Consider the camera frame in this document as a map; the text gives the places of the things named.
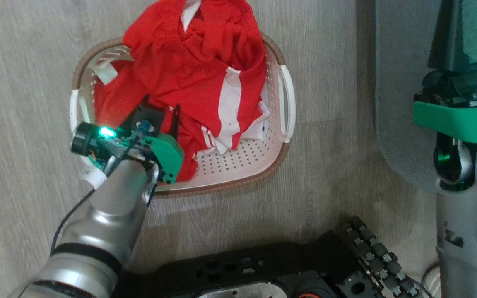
green led light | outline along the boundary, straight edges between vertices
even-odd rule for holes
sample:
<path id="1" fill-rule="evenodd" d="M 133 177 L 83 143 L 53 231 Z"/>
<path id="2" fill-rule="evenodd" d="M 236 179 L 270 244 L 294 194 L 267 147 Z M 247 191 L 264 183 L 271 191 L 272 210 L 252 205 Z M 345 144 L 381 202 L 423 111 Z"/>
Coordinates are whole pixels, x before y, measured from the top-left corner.
<path id="1" fill-rule="evenodd" d="M 99 130 L 99 134 L 101 134 L 104 138 L 115 137 L 115 131 L 106 126 L 101 127 L 101 129 Z"/>

gray panel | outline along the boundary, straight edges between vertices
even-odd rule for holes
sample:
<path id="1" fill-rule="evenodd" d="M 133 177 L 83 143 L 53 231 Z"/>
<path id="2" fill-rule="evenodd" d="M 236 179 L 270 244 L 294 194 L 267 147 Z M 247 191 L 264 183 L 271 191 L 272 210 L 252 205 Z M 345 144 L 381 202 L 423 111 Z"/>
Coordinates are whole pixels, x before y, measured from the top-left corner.
<path id="1" fill-rule="evenodd" d="M 375 128 L 388 165 L 434 192 L 435 133 L 412 124 L 413 95 L 426 67 L 437 21 L 438 0 L 376 2 Z M 477 1 L 463 4 L 464 50 L 477 62 Z"/>

silver robot arm segment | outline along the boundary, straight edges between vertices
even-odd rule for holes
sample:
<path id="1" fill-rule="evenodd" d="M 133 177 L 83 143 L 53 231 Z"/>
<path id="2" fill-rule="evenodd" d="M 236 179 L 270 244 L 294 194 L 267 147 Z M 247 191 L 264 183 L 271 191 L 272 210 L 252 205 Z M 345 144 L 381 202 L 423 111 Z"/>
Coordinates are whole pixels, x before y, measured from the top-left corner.
<path id="1" fill-rule="evenodd" d="M 437 194 L 437 251 L 446 298 L 477 298 L 477 154 L 475 182 L 464 191 Z"/>
<path id="2" fill-rule="evenodd" d="M 124 160 L 68 220 L 59 243 L 9 298 L 109 298 L 130 260 L 159 170 Z"/>

wire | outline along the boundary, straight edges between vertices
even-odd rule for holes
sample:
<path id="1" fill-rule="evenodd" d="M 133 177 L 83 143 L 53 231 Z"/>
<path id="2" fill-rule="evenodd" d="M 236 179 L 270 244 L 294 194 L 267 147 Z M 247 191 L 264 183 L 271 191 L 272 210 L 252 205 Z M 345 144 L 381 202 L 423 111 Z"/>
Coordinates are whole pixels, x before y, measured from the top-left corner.
<path id="1" fill-rule="evenodd" d="M 314 294 L 314 293 L 303 293 L 299 298 L 321 298 L 319 295 Z"/>
<path id="2" fill-rule="evenodd" d="M 62 219 L 60 224 L 58 225 L 58 228 L 56 229 L 55 236 L 53 237 L 53 241 L 51 242 L 51 251 L 49 252 L 49 256 L 53 256 L 53 252 L 55 251 L 55 246 L 56 246 L 56 240 L 58 239 L 58 236 L 60 235 L 60 232 L 62 228 L 64 227 L 64 224 L 66 221 L 71 217 L 71 215 L 85 202 L 89 197 L 95 192 L 95 189 L 90 190 L 87 195 L 85 195 L 80 202 L 78 202 L 67 214 L 66 216 Z"/>
<path id="3" fill-rule="evenodd" d="M 93 150 L 89 149 L 89 154 L 91 154 L 91 157 L 93 157 L 94 160 L 97 160 L 97 156 L 95 155 L 95 152 Z"/>
<path id="4" fill-rule="evenodd" d="M 415 279 L 411 279 L 411 281 L 413 281 L 414 284 L 416 284 L 418 287 L 419 287 L 419 290 L 422 290 L 426 296 L 428 296 L 428 298 L 434 298 L 432 296 L 432 294 L 430 294 L 430 292 L 428 292 L 428 290 L 426 290 L 426 288 L 424 286 L 421 285 L 421 283 L 419 283 L 418 281 L 416 281 Z"/>
<path id="5" fill-rule="evenodd" d="M 437 282 L 441 282 L 439 281 L 439 274 L 436 274 L 434 276 L 434 279 L 432 279 L 432 282 L 430 283 L 430 285 L 428 286 L 428 288 L 431 290 L 432 288 L 434 288 L 434 285 L 437 283 Z"/>
<path id="6" fill-rule="evenodd" d="M 113 162 L 113 165 L 112 167 L 110 168 L 110 171 L 108 171 L 108 173 L 104 173 L 106 175 L 106 177 L 110 177 L 110 174 L 113 173 L 113 171 L 117 168 L 117 166 L 119 166 L 119 164 L 121 163 L 121 161 L 123 161 L 126 156 L 128 156 L 128 152 L 130 151 L 130 149 L 132 148 L 132 146 L 134 146 L 135 143 L 137 143 L 139 137 L 136 136 L 134 137 L 134 139 L 132 140 L 132 142 L 130 142 L 130 144 L 128 145 L 128 147 L 126 147 L 126 149 L 123 151 L 123 153 L 121 153 L 121 155 L 118 156 L 117 159 L 115 159 L 115 161 Z M 55 252 L 55 247 L 56 247 L 56 241 L 58 240 L 58 236 L 60 235 L 60 232 L 62 231 L 62 228 L 64 227 L 64 224 L 67 222 L 67 220 L 71 217 L 71 215 L 80 207 L 82 206 L 82 204 L 84 202 L 86 202 L 89 197 L 95 192 L 95 189 L 92 189 L 90 190 L 87 195 L 85 195 L 67 214 L 66 216 L 62 219 L 62 221 L 60 222 L 60 224 L 58 225 L 58 228 L 56 228 L 56 232 L 55 232 L 55 235 L 53 236 L 53 241 L 51 242 L 51 250 L 49 251 L 49 256 L 52 257 L 53 256 L 53 252 Z"/>

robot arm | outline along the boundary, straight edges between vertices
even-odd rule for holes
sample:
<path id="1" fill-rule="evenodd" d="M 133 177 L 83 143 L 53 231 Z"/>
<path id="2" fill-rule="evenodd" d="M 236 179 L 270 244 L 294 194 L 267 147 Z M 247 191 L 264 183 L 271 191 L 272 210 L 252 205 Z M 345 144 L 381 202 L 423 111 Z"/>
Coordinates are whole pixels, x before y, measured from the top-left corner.
<path id="1" fill-rule="evenodd" d="M 437 251 L 441 291 L 477 298 L 477 63 L 463 52 L 462 1 L 443 0 L 415 124 L 437 132 Z"/>
<path id="2" fill-rule="evenodd" d="M 9 298 L 109 298 L 139 236 L 159 170 L 123 160 L 70 218 L 43 270 Z"/>

